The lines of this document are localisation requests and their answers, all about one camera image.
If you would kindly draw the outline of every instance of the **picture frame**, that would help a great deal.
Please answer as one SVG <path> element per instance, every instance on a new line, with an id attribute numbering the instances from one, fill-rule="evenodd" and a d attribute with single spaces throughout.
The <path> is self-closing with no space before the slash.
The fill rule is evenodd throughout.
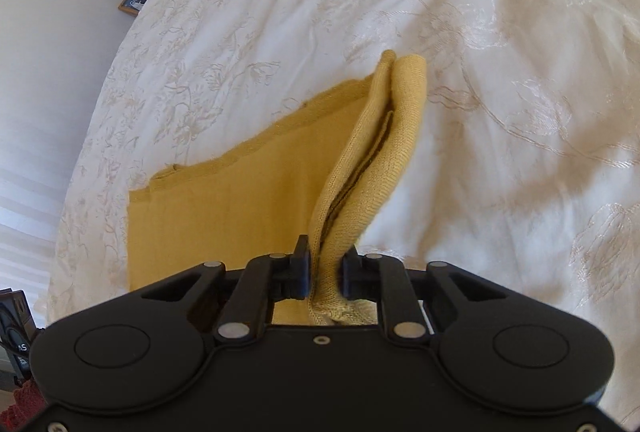
<path id="1" fill-rule="evenodd" d="M 118 9 L 130 15 L 138 16 L 140 9 L 142 9 L 146 1 L 147 0 L 123 0 L 118 6 Z"/>

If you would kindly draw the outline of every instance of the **yellow cloth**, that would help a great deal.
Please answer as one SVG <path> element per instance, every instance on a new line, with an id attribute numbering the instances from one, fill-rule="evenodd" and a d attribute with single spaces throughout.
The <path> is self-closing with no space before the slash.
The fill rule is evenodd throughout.
<path id="1" fill-rule="evenodd" d="M 414 150 L 426 98 L 419 56 L 382 54 L 375 73 L 319 94 L 222 157 L 174 165 L 130 192 L 129 281 L 137 289 L 207 260 L 241 269 L 308 233 L 312 293 L 277 323 L 375 321 L 344 300 L 342 255 L 388 199 Z"/>

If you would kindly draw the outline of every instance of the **red object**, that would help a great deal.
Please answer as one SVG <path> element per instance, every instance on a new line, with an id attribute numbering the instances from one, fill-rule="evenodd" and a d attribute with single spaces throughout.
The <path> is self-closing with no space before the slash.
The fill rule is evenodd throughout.
<path id="1" fill-rule="evenodd" d="M 32 380 L 24 382 L 22 388 L 14 390 L 15 405 L 11 405 L 0 414 L 0 424 L 9 431 L 18 430 L 46 407 L 38 389 Z"/>

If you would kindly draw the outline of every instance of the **white wall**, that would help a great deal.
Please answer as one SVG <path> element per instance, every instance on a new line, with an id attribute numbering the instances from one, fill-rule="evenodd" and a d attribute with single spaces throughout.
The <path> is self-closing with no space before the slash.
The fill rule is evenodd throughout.
<path id="1" fill-rule="evenodd" d="M 133 21 L 120 1 L 0 0 L 0 288 L 40 325 L 66 187 Z"/>

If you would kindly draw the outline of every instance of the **bed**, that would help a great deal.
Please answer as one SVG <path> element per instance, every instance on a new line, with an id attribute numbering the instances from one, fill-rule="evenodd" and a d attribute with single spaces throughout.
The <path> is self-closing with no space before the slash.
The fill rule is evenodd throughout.
<path id="1" fill-rule="evenodd" d="M 604 408 L 640 424 L 640 0 L 149 0 L 66 195 L 59 319 L 126 291 L 127 192 L 209 160 L 383 49 L 429 62 L 420 139 L 360 239 L 445 259 L 596 323 Z"/>

